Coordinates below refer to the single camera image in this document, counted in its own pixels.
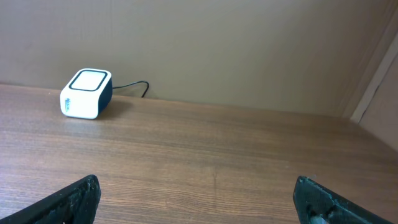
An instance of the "wall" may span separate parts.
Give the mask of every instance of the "wall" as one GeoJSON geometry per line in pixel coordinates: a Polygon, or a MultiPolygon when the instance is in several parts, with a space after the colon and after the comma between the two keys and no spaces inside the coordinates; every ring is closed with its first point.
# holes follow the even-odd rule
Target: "wall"
{"type": "Polygon", "coordinates": [[[379,85],[359,125],[398,150],[398,56],[379,85]]]}
{"type": "Polygon", "coordinates": [[[149,81],[152,98],[349,116],[396,7],[394,0],[5,0],[0,83],[61,89],[93,67],[112,72],[115,85],[149,81]]]}

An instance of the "white device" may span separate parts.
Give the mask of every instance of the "white device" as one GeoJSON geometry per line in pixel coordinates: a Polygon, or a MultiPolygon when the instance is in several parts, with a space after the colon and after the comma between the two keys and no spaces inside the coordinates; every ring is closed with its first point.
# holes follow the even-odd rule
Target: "white device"
{"type": "Polygon", "coordinates": [[[95,119],[112,98],[112,74],[84,68],[61,91],[60,105],[65,116],[95,119]]]}

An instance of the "white door frame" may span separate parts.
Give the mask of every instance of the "white door frame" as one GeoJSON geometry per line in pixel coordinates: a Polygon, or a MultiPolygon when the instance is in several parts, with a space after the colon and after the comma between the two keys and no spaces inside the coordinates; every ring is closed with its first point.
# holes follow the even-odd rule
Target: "white door frame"
{"type": "Polygon", "coordinates": [[[381,61],[379,67],[377,68],[375,74],[371,82],[369,83],[367,89],[365,90],[364,95],[359,101],[358,106],[356,107],[353,115],[351,116],[351,120],[355,123],[359,123],[363,114],[365,113],[366,109],[368,108],[370,102],[372,101],[374,94],[379,88],[379,85],[383,81],[383,78],[386,76],[387,72],[390,69],[392,61],[395,59],[396,55],[398,54],[398,34],[394,37],[390,47],[387,50],[386,55],[384,56],[383,60],[381,61]]]}

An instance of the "power cord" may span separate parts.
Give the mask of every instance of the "power cord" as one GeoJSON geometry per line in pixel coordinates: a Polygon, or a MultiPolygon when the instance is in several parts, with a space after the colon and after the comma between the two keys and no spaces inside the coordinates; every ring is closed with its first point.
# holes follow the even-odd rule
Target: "power cord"
{"type": "Polygon", "coordinates": [[[149,89],[149,82],[144,81],[144,80],[138,81],[138,82],[133,82],[133,83],[130,83],[130,84],[127,84],[127,85],[124,85],[124,86],[115,86],[115,87],[113,87],[113,89],[124,88],[124,87],[135,85],[135,84],[138,84],[138,83],[146,83],[146,85],[147,85],[147,88],[145,89],[145,92],[144,92],[144,94],[142,94],[142,97],[141,97],[141,98],[143,98],[145,96],[145,94],[147,93],[148,89],[149,89]]]}

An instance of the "wooden table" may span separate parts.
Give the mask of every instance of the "wooden table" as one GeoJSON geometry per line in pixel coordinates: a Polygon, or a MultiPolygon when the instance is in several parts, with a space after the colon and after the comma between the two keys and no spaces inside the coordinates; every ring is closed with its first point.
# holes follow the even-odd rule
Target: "wooden table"
{"type": "Polygon", "coordinates": [[[95,223],[298,223],[297,176],[398,222],[398,156],[349,121],[113,96],[96,120],[59,91],[0,85],[0,218],[95,174],[95,223]]]}

